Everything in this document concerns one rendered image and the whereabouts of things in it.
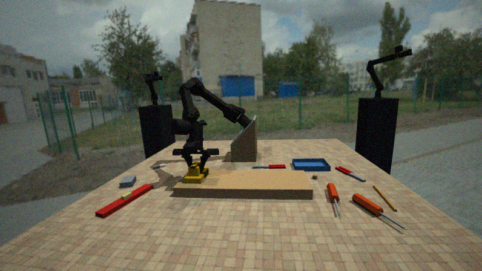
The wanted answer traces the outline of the orange-handled awl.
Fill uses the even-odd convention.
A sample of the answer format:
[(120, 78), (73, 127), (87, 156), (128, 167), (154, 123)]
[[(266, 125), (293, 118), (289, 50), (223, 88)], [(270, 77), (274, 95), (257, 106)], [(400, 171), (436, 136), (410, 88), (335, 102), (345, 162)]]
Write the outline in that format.
[(368, 212), (372, 213), (373, 215), (375, 215), (376, 217), (381, 217), (381, 216), (384, 216), (386, 217), (388, 220), (392, 221), (393, 223), (395, 223), (396, 225), (400, 226), (402, 229), (405, 229), (407, 230), (407, 228), (403, 227), (402, 225), (398, 224), (397, 222), (395, 222), (394, 220), (392, 220), (391, 218), (387, 217), (387, 215), (384, 215), (383, 214), (383, 208), (382, 207), (379, 207), (378, 205), (376, 205), (374, 202), (372, 202), (371, 200), (367, 200), (367, 198), (361, 196), (359, 193), (357, 194), (354, 194), (352, 197), (352, 200), (357, 203), (359, 206), (363, 207), (364, 209), (366, 209)]
[(335, 203), (336, 205), (336, 209), (337, 209), (337, 213), (340, 214), (340, 211), (338, 209), (338, 206), (337, 206), (337, 203), (339, 202), (339, 196), (338, 196), (338, 193), (337, 193), (337, 190), (334, 186), (333, 183), (329, 183), (327, 186), (327, 190), (328, 190), (328, 195), (329, 195), (329, 199), (332, 203)]

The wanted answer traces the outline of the blue rectangular tray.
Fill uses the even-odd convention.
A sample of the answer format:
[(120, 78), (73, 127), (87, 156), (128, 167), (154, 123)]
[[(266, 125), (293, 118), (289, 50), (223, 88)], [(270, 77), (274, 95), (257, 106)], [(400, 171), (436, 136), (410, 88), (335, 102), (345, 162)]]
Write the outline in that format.
[(295, 171), (331, 171), (331, 166), (323, 158), (293, 158)]

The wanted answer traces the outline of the long red bar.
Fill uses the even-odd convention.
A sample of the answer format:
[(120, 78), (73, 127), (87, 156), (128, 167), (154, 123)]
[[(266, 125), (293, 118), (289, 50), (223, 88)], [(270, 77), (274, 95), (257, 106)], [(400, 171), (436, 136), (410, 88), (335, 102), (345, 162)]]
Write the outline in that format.
[(103, 207), (102, 209), (99, 209), (97, 212), (95, 212), (95, 214), (97, 217), (106, 218), (112, 213), (118, 211), (118, 209), (124, 207), (128, 203), (132, 202), (133, 200), (139, 198), (141, 195), (150, 191), (151, 189), (153, 189), (153, 185), (150, 185), (150, 184), (142, 185), (132, 192), (123, 194), (120, 199), (110, 203), (109, 205)]

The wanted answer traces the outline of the thin yellow stick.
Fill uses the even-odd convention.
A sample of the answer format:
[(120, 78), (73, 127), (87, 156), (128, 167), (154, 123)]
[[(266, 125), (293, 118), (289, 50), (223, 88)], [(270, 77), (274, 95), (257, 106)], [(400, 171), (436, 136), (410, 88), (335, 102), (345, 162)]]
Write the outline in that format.
[(375, 190), (381, 195), (381, 197), (386, 201), (388, 205), (394, 210), (394, 212), (397, 212), (397, 209), (391, 204), (391, 202), (382, 194), (382, 192), (376, 187), (376, 185), (373, 185)]

